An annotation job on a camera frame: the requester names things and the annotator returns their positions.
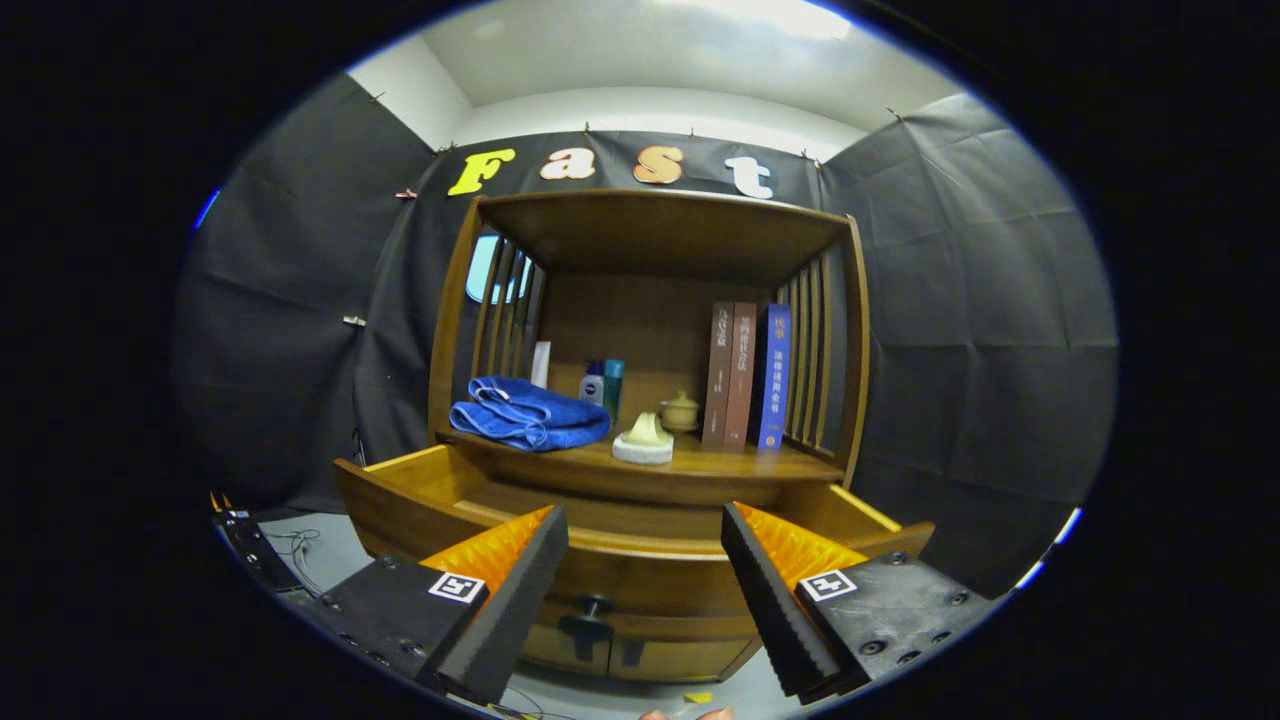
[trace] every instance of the floor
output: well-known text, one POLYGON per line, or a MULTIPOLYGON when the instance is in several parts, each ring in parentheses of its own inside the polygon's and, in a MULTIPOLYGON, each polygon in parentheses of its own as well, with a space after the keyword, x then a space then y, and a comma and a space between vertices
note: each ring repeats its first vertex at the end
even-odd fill
MULTIPOLYGON (((372 561, 346 515, 316 512, 260 525, 298 579, 317 592, 328 592, 372 561), (306 552, 291 552, 294 543, 291 533, 307 538, 306 552)), ((800 703, 782 694, 764 651, 756 652, 732 678, 714 684, 622 682, 521 664, 502 705, 532 717, 539 717, 540 707, 547 716, 575 720, 636 720, 650 710, 662 710, 672 720, 694 720, 727 705, 733 705, 735 715, 742 720, 800 716, 800 703), (712 701, 690 702, 686 693, 712 693, 712 701)))

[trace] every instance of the window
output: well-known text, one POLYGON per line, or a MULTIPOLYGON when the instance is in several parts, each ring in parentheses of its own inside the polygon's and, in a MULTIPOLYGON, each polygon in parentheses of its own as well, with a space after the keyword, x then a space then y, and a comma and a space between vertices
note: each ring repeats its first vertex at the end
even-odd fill
MULTIPOLYGON (((494 245, 498 242, 498 236, 495 234, 483 234, 476 240, 476 250, 471 255, 471 269, 467 272, 467 297, 480 302, 480 296, 484 295, 484 281, 489 278, 489 263, 493 258, 494 245)), ((524 275, 520 278, 520 295, 516 295, 516 279, 512 278, 507 283, 507 299, 506 302, 511 302, 516 297, 524 297, 529 292, 529 273, 532 269, 531 263, 525 263, 524 275)), ((500 297, 499 288, 493 288, 493 297, 489 299, 490 305, 498 305, 500 297)))

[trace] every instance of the white tube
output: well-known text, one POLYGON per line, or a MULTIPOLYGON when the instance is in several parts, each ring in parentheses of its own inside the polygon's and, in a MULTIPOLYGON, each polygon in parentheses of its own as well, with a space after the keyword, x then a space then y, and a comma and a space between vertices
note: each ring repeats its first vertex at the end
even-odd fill
POLYGON ((547 387, 547 368, 552 361, 552 343, 550 341, 538 341, 534 343, 534 364, 532 370, 529 374, 529 382, 534 383, 540 388, 547 387))

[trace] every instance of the wooden cabinet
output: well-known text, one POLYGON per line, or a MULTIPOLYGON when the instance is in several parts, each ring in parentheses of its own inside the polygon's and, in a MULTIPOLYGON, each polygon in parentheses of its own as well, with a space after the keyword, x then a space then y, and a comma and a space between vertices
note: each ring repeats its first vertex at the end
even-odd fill
POLYGON ((868 343, 851 218, 673 191, 477 197, 440 301, 430 447, 369 468, 338 460, 339 489, 365 548, 407 559, 561 505, 570 547, 524 657, 636 680, 724 679, 760 647, 719 544, 724 502, 767 510, 865 555, 918 553, 933 532, 929 523, 902 528, 846 489, 865 413, 868 343), (488 229, 500 240, 485 288, 500 290, 483 296, 499 300, 480 305, 472 333, 461 323, 471 302, 465 284, 488 229), (504 292, 512 283, 518 292, 504 292), (640 466, 612 457, 612 436, 531 454, 449 427, 449 407, 466 395, 460 378, 527 377, 536 340, 552 342, 548 387, 564 395, 576 395, 586 360, 626 363, 616 430, 676 391, 700 398, 710 307, 722 300, 792 307, 792 401, 780 450, 705 448, 677 436, 669 464, 640 466), (842 411, 828 423, 833 377, 844 380, 842 411), (612 605, 599 618, 613 637, 588 648, 558 624, 593 594, 612 605))

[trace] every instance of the ceiling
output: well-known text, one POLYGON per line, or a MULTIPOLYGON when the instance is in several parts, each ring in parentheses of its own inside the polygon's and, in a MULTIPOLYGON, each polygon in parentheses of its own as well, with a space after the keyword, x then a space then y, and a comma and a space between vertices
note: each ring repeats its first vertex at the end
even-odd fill
POLYGON ((588 87, 682 87, 768 100, 870 132, 892 120, 886 108, 902 114, 961 91, 856 24, 842 40, 808 38, 714 4, 722 3, 498 0, 422 37, 475 108, 588 87))

